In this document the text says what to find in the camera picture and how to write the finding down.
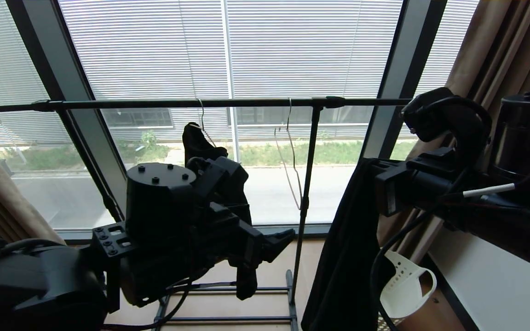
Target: white plastic basket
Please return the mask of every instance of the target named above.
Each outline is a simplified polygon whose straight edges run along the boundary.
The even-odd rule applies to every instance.
[[[437,279],[431,270],[417,266],[395,251],[387,251],[386,257],[394,264],[396,274],[381,291],[380,301],[387,316],[398,325],[425,304],[437,288]],[[422,295],[419,277],[425,272],[433,278],[433,285],[428,293]],[[390,331],[381,315],[377,321],[377,329]]]

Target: black cloth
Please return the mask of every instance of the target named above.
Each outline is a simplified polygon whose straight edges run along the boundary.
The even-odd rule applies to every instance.
[[[204,137],[204,133],[197,123],[189,122],[183,128],[183,149],[185,150],[185,165],[193,157],[201,157],[207,160],[215,161],[218,157],[227,157],[228,151],[224,147],[214,147]],[[227,201],[221,201],[224,205],[248,205],[244,191],[237,192],[234,195],[234,201],[227,197]],[[252,225],[251,214],[246,210],[241,219],[248,225]],[[253,268],[238,267],[236,268],[236,296],[240,300],[252,297],[257,291],[257,271]]]
[[[377,330],[377,308],[372,302],[369,278],[379,252],[374,174],[361,159],[345,189],[324,242],[308,304],[301,321],[304,331]],[[379,286],[395,274],[383,258]]]

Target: wooden floor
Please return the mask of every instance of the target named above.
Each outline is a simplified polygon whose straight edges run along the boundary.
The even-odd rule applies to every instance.
[[[308,295],[311,290],[312,281],[316,272],[318,258],[322,249],[322,240],[306,241],[302,249],[298,287],[296,291],[296,308],[298,319],[301,315]],[[259,286],[285,286],[287,269],[293,269],[294,256],[296,254],[295,243],[292,243],[271,264],[263,263],[257,270]],[[198,282],[232,281],[235,279],[236,269],[230,268],[227,262],[217,264],[206,276]],[[168,311],[179,300],[174,296],[169,304]],[[143,308],[129,305],[122,298],[121,309],[114,314],[108,315],[106,323],[120,324],[148,324],[152,323],[158,308],[158,303],[149,304]],[[190,295],[175,316],[285,316],[288,315],[288,296],[278,295],[256,295],[250,299],[240,301],[234,295]],[[290,330],[289,325],[259,324],[259,325],[183,325],[168,324],[164,330],[249,330],[249,331],[285,331]],[[431,299],[415,314],[408,317],[399,325],[400,331],[463,331],[463,327],[448,302],[440,293],[439,289],[431,296]]]

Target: pavement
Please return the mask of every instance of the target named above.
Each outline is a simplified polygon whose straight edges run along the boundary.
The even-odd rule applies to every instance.
[[[355,165],[315,167],[312,172],[307,223],[332,222]],[[292,198],[286,172],[279,168],[246,168],[245,193],[253,224],[297,224],[300,212]],[[303,187],[305,168],[297,168]],[[296,174],[288,168],[298,195]],[[23,195],[56,229],[89,229],[114,220],[103,206],[89,174],[72,176],[12,176]]]

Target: garment rack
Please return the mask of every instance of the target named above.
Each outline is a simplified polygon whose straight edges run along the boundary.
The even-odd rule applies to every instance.
[[[316,136],[318,132],[318,123],[320,121],[320,112],[325,108],[340,108],[344,106],[404,106],[410,99],[377,99],[377,98],[292,98],[291,106],[293,107],[312,107],[311,133],[309,137],[308,157],[306,162],[305,180],[303,197],[300,204],[300,223],[298,227],[298,238],[296,247],[296,259],[294,270],[286,271],[287,287],[275,288],[279,291],[288,292],[289,316],[239,316],[239,317],[219,317],[219,318],[172,318],[172,322],[289,322],[292,331],[298,331],[297,314],[296,314],[296,286],[298,271],[300,268],[301,247],[304,240],[305,219],[308,213],[310,203],[309,192],[312,177],[312,168],[314,165],[314,152],[316,148]],[[227,107],[284,107],[289,106],[288,98],[279,99],[177,99],[177,100],[94,100],[94,101],[51,101],[42,100],[35,103],[19,105],[2,105],[0,113],[8,111],[66,111],[73,109],[100,109],[100,108],[227,108]],[[372,120],[377,107],[374,107]],[[230,289],[203,289],[200,291],[230,291]],[[271,291],[269,287],[261,287],[258,292]],[[157,318],[164,316],[168,305],[169,297],[163,297],[160,302]]]

